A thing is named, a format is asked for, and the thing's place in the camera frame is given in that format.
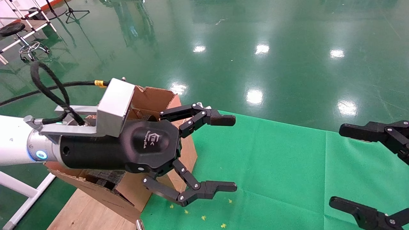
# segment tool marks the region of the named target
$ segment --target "blue indicator light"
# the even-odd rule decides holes
[[[47,159],[47,154],[44,151],[38,150],[36,152],[36,156],[38,156],[38,158],[40,159]]]

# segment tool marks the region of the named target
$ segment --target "white metal frame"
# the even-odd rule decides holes
[[[14,177],[11,177],[3,172],[0,172],[0,185],[10,188],[20,194],[28,197],[24,204],[17,210],[12,218],[3,227],[3,230],[12,230],[27,211],[33,206],[36,200],[41,196],[45,189],[50,185],[55,176],[49,173],[41,184],[35,189]]]
[[[31,14],[29,14],[27,17],[24,16],[24,14],[21,13],[21,12],[22,12],[22,11],[33,11],[33,10],[35,10],[35,9],[18,9],[17,6],[14,4],[13,0],[4,0],[4,1],[8,4],[8,6],[10,7],[10,9],[16,14],[17,17],[16,17],[16,18],[0,17],[0,19],[14,19],[14,20],[20,19],[20,20],[25,20],[26,23],[27,23],[27,24],[30,26],[30,28],[31,28],[32,31],[31,31],[30,33],[26,34],[25,36],[23,36],[23,39],[28,38],[29,36],[33,35],[33,34],[36,33],[37,31],[39,31],[39,30],[41,30],[42,28],[46,27],[47,25],[50,25],[51,28],[52,28],[55,32],[57,32],[56,29],[54,28],[53,24],[50,22],[50,20],[47,18],[47,16],[45,15],[45,13],[42,11],[40,5],[36,2],[36,0],[32,0],[32,1],[34,2],[35,6],[37,7],[38,10],[35,11],[35,12],[33,12],[33,13],[31,13]],[[41,13],[47,22],[45,22],[43,25],[41,25],[41,26],[38,27],[38,28],[33,28],[33,26],[30,24],[28,18],[30,18],[30,17],[32,17],[32,16],[38,14],[38,13]],[[18,39],[18,40],[16,40],[15,42],[13,42],[11,45],[9,45],[9,46],[7,46],[6,48],[4,48],[4,49],[1,50],[1,52],[0,52],[0,61],[1,61],[3,64],[6,65],[6,64],[8,63],[8,61],[7,61],[1,54],[2,54],[4,51],[10,49],[11,47],[17,45],[19,42],[21,42],[21,41]]]

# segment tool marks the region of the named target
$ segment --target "black robotic gripper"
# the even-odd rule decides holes
[[[331,197],[329,205],[353,215],[358,227],[365,230],[403,230],[402,226],[409,223],[409,208],[388,216],[373,207],[336,196]]]
[[[391,124],[368,122],[365,126],[343,124],[339,134],[358,140],[381,142],[392,153],[409,165],[409,122],[399,121]],[[329,205],[335,209],[353,215],[358,226],[366,230],[403,230],[409,223],[409,208],[391,216],[340,197],[331,197]]]
[[[171,122],[190,118],[177,128]],[[160,112],[160,121],[128,120],[119,137],[63,136],[60,142],[62,160],[74,169],[126,170],[147,173],[143,184],[152,192],[181,206],[196,199],[212,199],[216,192],[234,192],[233,182],[198,182],[178,160],[185,138],[204,124],[233,126],[236,117],[221,115],[215,109],[197,104]],[[189,187],[179,193],[156,181],[174,169]]]

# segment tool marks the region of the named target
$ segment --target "yellow cable label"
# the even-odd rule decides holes
[[[106,86],[103,85],[103,81],[100,80],[95,80],[94,85],[99,86],[100,88],[106,88]]]

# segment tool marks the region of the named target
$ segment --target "stool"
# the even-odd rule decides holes
[[[33,51],[36,49],[40,49],[44,51],[46,54],[51,53],[48,47],[43,45],[42,43],[38,41],[28,43],[22,36],[20,36],[18,32],[21,32],[24,28],[25,28],[24,23],[10,23],[3,27],[2,29],[0,29],[0,36],[8,37],[15,34],[18,37],[18,39],[23,43],[23,46],[18,51],[18,53],[20,54],[20,59],[22,61],[24,62],[27,61],[27,58],[25,56],[22,56],[22,54],[27,54],[31,61],[35,61],[36,59],[34,57]]]

